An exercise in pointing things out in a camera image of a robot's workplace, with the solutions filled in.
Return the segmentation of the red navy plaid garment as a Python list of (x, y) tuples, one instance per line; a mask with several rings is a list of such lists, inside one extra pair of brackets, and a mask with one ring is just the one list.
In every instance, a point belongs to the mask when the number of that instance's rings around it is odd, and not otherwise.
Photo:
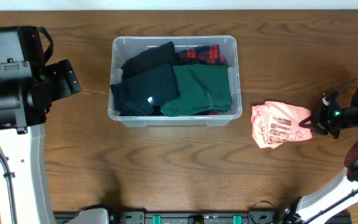
[(199, 46), (178, 53), (180, 65), (226, 65), (225, 58), (220, 54), (218, 45)]

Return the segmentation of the pink printed garment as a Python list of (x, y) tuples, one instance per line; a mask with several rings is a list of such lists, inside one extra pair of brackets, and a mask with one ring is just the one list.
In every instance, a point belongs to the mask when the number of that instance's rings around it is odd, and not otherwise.
[(251, 111), (252, 137), (262, 148), (275, 149), (285, 142), (306, 141), (312, 138), (309, 128), (299, 123), (311, 115), (311, 111), (278, 101), (266, 101), (255, 105)]

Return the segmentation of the black garment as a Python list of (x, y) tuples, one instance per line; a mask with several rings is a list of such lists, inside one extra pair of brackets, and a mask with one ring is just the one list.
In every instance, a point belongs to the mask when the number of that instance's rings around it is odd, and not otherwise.
[(141, 52), (135, 57), (127, 60), (123, 66), (122, 79), (133, 77), (138, 73), (144, 72), (150, 68), (164, 63), (171, 63), (175, 65), (179, 61), (179, 56), (175, 52), (173, 42), (168, 42), (158, 47), (152, 47), (148, 50)]

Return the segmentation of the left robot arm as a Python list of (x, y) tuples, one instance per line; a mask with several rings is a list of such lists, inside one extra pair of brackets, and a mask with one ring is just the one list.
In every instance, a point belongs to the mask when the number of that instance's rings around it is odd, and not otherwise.
[(2, 223), (55, 223), (45, 173), (45, 122), (52, 102), (80, 92), (69, 60), (0, 63)]

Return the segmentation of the dark navy garment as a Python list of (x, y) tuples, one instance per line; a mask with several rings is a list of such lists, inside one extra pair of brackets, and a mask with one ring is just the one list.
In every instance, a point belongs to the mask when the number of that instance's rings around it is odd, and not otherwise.
[(177, 78), (170, 63), (127, 78), (110, 86), (116, 111), (133, 116), (150, 116), (155, 107), (179, 98)]

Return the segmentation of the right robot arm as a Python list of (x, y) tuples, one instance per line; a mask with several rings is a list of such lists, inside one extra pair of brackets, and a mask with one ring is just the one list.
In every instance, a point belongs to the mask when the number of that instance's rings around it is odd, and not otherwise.
[[(342, 109), (336, 102), (338, 92), (323, 97), (317, 113), (300, 126), (314, 128), (322, 135), (338, 138), (346, 128), (358, 127), (358, 88), (351, 105)], [(310, 195), (298, 198), (281, 216), (282, 223), (326, 223), (331, 217), (358, 202), (358, 141), (351, 147), (340, 173)]]

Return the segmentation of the dark green garment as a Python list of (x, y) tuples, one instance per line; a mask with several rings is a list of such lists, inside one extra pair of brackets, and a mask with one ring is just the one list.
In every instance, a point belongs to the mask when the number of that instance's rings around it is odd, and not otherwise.
[(179, 98), (161, 106), (166, 116), (191, 116), (204, 111), (231, 109), (232, 96), (226, 65), (174, 66)]

